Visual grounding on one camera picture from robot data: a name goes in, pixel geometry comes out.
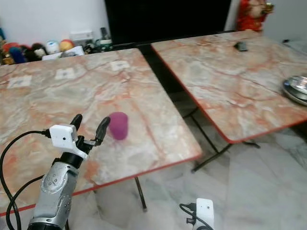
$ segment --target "black cable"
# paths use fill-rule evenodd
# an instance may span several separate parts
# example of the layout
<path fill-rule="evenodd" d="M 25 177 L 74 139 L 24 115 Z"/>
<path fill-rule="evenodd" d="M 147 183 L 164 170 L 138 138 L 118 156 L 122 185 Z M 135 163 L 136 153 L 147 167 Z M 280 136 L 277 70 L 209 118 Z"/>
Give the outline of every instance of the black cable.
<path fill-rule="evenodd" d="M 12 206 L 13 206 L 13 203 L 15 203 L 15 200 L 16 200 L 16 198 L 19 196 L 19 194 L 20 194 L 28 185 L 30 185 L 31 183 L 33 183 L 33 182 L 35 182 L 35 181 L 38 181 L 38 180 L 42 179 L 43 176 L 44 176 L 44 175 L 41 175 L 41 176 L 39 176 L 39 177 L 37 177 L 37 178 L 35 178 L 35 179 L 32 179 L 31 181 L 28 181 L 27 183 L 25 183 L 25 184 L 15 193 L 15 195 L 13 196 L 13 198 L 11 199 L 11 201 L 10 201 L 10 203 L 9 203 L 8 208 L 6 209 L 6 215 L 5 215 L 5 217 L 6 217 L 6 222 L 7 222 L 7 223 L 10 223 L 10 222 L 11 222 L 11 220 L 10 220 L 11 208 L 12 208 Z"/>
<path fill-rule="evenodd" d="M 191 216 L 194 216 L 197 220 L 199 220 L 201 223 L 203 223 L 208 230 L 213 230 L 213 228 L 211 228 L 211 226 L 209 224 L 207 224 L 204 220 L 200 219 L 199 217 L 197 217 L 196 215 L 194 215 L 193 213 L 187 211 L 184 207 L 188 207 L 188 205 L 185 204 L 179 204 L 179 207 L 181 208 L 182 211 L 184 211 L 185 213 L 188 213 Z"/>
<path fill-rule="evenodd" d="M 28 132 L 25 132 L 25 133 L 22 133 L 21 135 L 19 135 L 18 137 L 16 137 L 14 140 L 12 140 L 6 147 L 5 149 L 3 150 L 2 154 L 1 154 L 1 157 L 0 157 L 0 181 L 2 183 L 2 186 L 3 186 L 3 190 L 5 191 L 6 195 L 8 196 L 9 200 L 11 201 L 12 200 L 12 194 L 11 192 L 9 191 L 9 188 L 7 187 L 6 183 L 5 183 L 5 180 L 4 180 L 4 176 L 3 176 L 3 161 L 4 161 L 4 156 L 5 154 L 7 153 L 7 151 L 9 150 L 9 148 L 17 141 L 19 140 L 20 138 L 28 135 L 28 134 L 31 134 L 31 133 L 39 133 L 39 134 L 46 134 L 46 131 L 28 131 Z M 21 230 L 21 221 L 20 221 L 20 216 L 19 216 L 19 212 L 18 212 L 18 207 L 16 205 L 16 203 L 14 202 L 13 203 L 13 209 L 14 209 L 14 213 L 15 213 L 15 216 L 16 216 L 16 222 L 17 222 L 17 230 Z M 9 221 L 8 223 L 8 227 L 10 229 L 14 229 L 13 226 L 12 226 L 12 223 Z"/>

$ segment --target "purple cup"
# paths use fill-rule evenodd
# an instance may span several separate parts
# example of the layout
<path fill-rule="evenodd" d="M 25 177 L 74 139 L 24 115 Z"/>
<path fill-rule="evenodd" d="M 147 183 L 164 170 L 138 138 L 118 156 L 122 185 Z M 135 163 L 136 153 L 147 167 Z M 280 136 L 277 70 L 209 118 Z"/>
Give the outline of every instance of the purple cup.
<path fill-rule="evenodd" d="M 114 112 L 109 115 L 111 122 L 109 129 L 116 140 L 123 140 L 128 134 L 128 116 L 123 112 Z"/>

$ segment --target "robotic arm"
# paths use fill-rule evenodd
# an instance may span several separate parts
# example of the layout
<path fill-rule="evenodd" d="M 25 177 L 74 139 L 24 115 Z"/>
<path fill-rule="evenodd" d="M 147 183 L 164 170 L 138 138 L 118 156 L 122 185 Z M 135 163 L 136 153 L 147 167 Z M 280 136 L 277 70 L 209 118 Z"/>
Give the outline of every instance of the robotic arm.
<path fill-rule="evenodd" d="M 93 146 L 102 143 L 110 118 L 106 117 L 99 124 L 96 137 L 85 140 L 77 136 L 82 115 L 75 116 L 70 125 L 54 125 L 49 129 L 52 144 L 63 153 L 56 158 L 49 172 L 43 177 L 34 216 L 28 230 L 62 230 L 71 209 L 71 197 L 82 161 L 88 158 Z"/>

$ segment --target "plush doll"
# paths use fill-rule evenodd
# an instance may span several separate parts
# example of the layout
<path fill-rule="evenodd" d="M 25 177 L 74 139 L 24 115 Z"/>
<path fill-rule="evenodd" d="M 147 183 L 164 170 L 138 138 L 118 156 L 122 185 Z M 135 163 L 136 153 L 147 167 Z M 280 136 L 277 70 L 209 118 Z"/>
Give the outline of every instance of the plush doll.
<path fill-rule="evenodd" d="M 262 23 L 273 12 L 274 5 L 266 0 L 241 0 L 237 30 L 262 31 Z"/>

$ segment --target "red table edge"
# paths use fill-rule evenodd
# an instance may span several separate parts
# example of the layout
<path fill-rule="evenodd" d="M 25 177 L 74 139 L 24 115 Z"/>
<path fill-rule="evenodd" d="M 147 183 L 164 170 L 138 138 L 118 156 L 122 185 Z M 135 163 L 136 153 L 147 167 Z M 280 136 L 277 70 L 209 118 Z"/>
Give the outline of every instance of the red table edge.
<path fill-rule="evenodd" d="M 125 180 L 133 179 L 134 177 L 145 175 L 145 174 L 157 171 L 157 170 L 161 170 L 161 169 L 165 169 L 165 168 L 168 168 L 168 167 L 172 167 L 172 166 L 175 166 L 177 164 L 181 164 L 181 163 L 188 162 L 188 161 L 193 161 L 193 160 L 198 159 L 201 156 L 202 156 L 202 152 L 200 152 L 197 156 L 194 156 L 192 158 L 188 158 L 188 159 L 185 159 L 185 160 L 182 160 L 182 161 L 177 161 L 177 162 L 174 162 L 174 163 L 171 163 L 171 164 L 168 164 L 168 165 L 164 165 L 164 166 L 161 166 L 161 167 L 158 167 L 158 168 L 155 168 L 155 169 L 150 169 L 148 171 L 144 171 L 144 172 L 132 175 L 132 176 L 124 177 L 122 179 L 115 180 L 115 181 L 112 181 L 112 182 L 109 182 L 109 183 L 106 183 L 106 184 L 97 185 L 97 186 L 94 186 L 92 188 L 87 188 L 87 189 L 75 192 L 72 195 L 73 196 L 77 196 L 77 195 L 80 195 L 80 194 L 83 194 L 83 193 L 86 193 L 86 192 L 90 192 L 90 191 L 96 190 L 98 188 L 106 187 L 106 186 L 109 186 L 109 185 L 112 185 L 112 184 L 116 184 L 116 183 L 119 183 L 119 182 L 122 182 L 122 181 L 125 181 Z M 24 210 L 31 209 L 31 208 L 34 208 L 34 207 L 35 207 L 35 204 L 21 207 L 18 210 L 19 211 L 24 211 Z M 6 212 L 0 213 L 0 217 L 3 217 L 5 215 L 6 215 Z"/>
<path fill-rule="evenodd" d="M 298 125 L 298 124 L 301 124 L 305 121 L 307 121 L 307 118 L 305 119 L 302 119 L 301 121 L 297 121 L 297 122 L 294 122 L 294 123 L 291 123 L 291 124 L 288 124 L 288 125 L 285 125 L 285 126 L 281 126 L 281 127 L 277 127 L 277 128 L 273 128 L 269 131 L 266 131 L 266 132 L 262 132 L 262 133 L 258 133 L 258 134 L 255 134 L 253 136 L 250 136 L 250 137 L 247 137 L 247 138 L 242 138 L 242 139 L 239 139 L 239 140 L 231 140 L 229 139 L 228 137 L 226 137 L 224 135 L 224 133 L 219 129 L 219 127 L 217 126 L 217 124 L 210 118 L 210 116 L 206 113 L 206 111 L 202 108 L 202 106 L 198 103 L 198 101 L 194 98 L 194 96 L 188 91 L 188 89 L 186 88 L 186 86 L 183 84 L 183 82 L 177 77 L 177 75 L 173 72 L 173 70 L 169 67 L 169 65 L 163 60 L 163 58 L 159 55 L 158 51 L 154 48 L 153 44 L 151 44 L 151 47 L 153 48 L 154 52 L 158 55 L 158 57 L 160 58 L 160 60 L 165 64 L 165 66 L 168 68 L 168 70 L 172 73 L 172 75 L 177 79 L 177 81 L 179 82 L 179 84 L 182 86 L 182 88 L 185 90 L 185 92 L 190 96 L 190 98 L 194 101 L 194 103 L 197 105 L 197 107 L 202 111 L 202 113 L 208 118 L 208 120 L 210 120 L 210 122 L 213 124 L 213 126 L 216 128 L 216 130 L 218 131 L 218 133 L 221 135 L 221 137 L 226 141 L 228 142 L 229 144 L 237 144 L 237 143 L 241 143 L 243 141 L 246 141 L 246 140 L 250 140 L 250 139 L 253 139 L 253 138 L 257 138 L 257 137 L 260 137 L 260 136 L 264 136 L 266 134 L 269 134 L 269 133 L 273 133 L 273 132 L 276 132 L 278 130 L 281 130 L 281 129 L 284 129 L 284 128 L 288 128 L 288 127 L 292 127 L 292 126 L 295 126 L 295 125 Z"/>

